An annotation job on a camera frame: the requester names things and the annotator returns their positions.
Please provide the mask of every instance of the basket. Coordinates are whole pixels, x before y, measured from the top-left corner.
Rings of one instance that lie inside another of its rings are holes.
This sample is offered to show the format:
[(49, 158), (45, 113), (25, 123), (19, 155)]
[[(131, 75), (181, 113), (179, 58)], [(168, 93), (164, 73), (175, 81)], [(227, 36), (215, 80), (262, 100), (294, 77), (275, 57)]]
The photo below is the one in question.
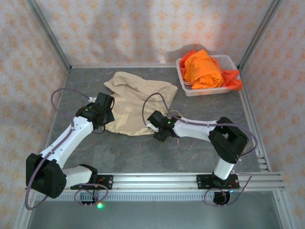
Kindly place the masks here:
[[(236, 70), (237, 69), (234, 62), (232, 61), (232, 59), (227, 55), (211, 55), (211, 57), (213, 57), (214, 59), (217, 60), (219, 66), (221, 67), (222, 70)], [(184, 90), (186, 96), (198, 96), (198, 95), (206, 95), (206, 94), (221, 94), (221, 93), (228, 93), (229, 91), (231, 91), (231, 89), (228, 89), (226, 87), (216, 87), (216, 88), (193, 90), (192, 85), (190, 83), (187, 83), (187, 82), (183, 81), (181, 71), (180, 71), (180, 67), (179, 67), (180, 60), (181, 60), (181, 58), (178, 59), (177, 62), (176, 62), (177, 63), (177, 71), (178, 71), (178, 75), (179, 75), (180, 84), (181, 84), (182, 89)]]

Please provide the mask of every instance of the tan fabric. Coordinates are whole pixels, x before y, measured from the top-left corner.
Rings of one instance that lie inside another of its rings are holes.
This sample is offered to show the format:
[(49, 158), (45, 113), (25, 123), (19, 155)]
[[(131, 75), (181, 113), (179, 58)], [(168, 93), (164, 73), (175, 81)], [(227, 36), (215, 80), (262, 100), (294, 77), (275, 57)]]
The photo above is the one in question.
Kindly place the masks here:
[[(172, 104), (178, 88), (169, 82), (144, 80), (139, 76), (117, 72), (104, 85), (114, 92), (115, 104), (112, 109), (114, 122), (106, 130), (129, 136), (150, 135), (154, 131), (145, 127), (142, 121), (142, 106), (152, 93), (161, 93), (168, 106)], [(167, 113), (160, 96), (153, 96), (146, 103), (144, 117), (147, 119), (155, 110)]]

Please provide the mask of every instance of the floral wallpaper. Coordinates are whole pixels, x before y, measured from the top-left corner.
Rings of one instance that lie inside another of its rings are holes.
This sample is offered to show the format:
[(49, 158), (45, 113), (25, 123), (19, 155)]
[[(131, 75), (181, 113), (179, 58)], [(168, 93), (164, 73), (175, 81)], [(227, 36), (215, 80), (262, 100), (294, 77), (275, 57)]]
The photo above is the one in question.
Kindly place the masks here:
[(38, 0), (71, 65), (174, 64), (205, 48), (239, 63), (272, 0)]
[(274, 171), (283, 171), (305, 225), (305, 1), (285, 0), (243, 71)]
[(25, 0), (2, 0), (0, 25), (0, 228), (11, 229), (23, 201), (25, 160), (45, 147), (50, 95), (66, 70)]

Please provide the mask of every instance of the orange cloth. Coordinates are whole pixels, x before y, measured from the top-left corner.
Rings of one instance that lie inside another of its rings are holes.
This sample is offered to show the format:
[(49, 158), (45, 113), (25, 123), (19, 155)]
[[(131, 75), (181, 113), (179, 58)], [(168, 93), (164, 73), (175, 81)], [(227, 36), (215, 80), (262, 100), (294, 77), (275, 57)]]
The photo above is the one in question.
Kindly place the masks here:
[(192, 84), (193, 89), (227, 87), (231, 90), (241, 90), (243, 83), (235, 79), (238, 70), (222, 70), (214, 58), (205, 50), (188, 52), (180, 60), (180, 71), (185, 81)]

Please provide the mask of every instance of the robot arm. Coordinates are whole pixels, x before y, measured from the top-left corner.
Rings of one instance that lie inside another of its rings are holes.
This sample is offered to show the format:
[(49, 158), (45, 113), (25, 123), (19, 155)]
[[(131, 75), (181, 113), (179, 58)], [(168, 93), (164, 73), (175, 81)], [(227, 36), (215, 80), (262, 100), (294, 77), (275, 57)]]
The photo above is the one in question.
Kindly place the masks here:
[(174, 117), (169, 119), (164, 117), (159, 111), (155, 111), (149, 118), (149, 125), (156, 131), (153, 137), (164, 142), (167, 137), (194, 137), (211, 142), (214, 146), (219, 159), (213, 172), (213, 182), (221, 186), (230, 175), (234, 165), (237, 163), (245, 146), (248, 137), (235, 126), (215, 126), (215, 124), (232, 123), (226, 117), (218, 121), (204, 122)]
[(76, 113), (73, 119), (74, 128), (65, 141), (55, 150), (53, 148), (64, 138), (72, 129), (70, 125), (58, 139), (56, 139), (48, 148), (43, 150), (41, 154), (31, 154), (26, 160), (26, 185), (41, 160), (47, 156), (49, 152), (53, 152), (42, 167), (39, 169), (32, 189), (41, 192), (51, 198), (58, 197), (66, 187), (71, 187), (79, 183), (94, 183), (94, 176), (97, 171), (88, 165), (80, 165), (76, 168), (62, 169), (67, 159), (77, 147), (77, 145), (94, 129), (105, 126), (107, 123), (114, 121), (112, 114), (112, 104), (114, 98), (99, 93), (95, 102), (90, 103)]

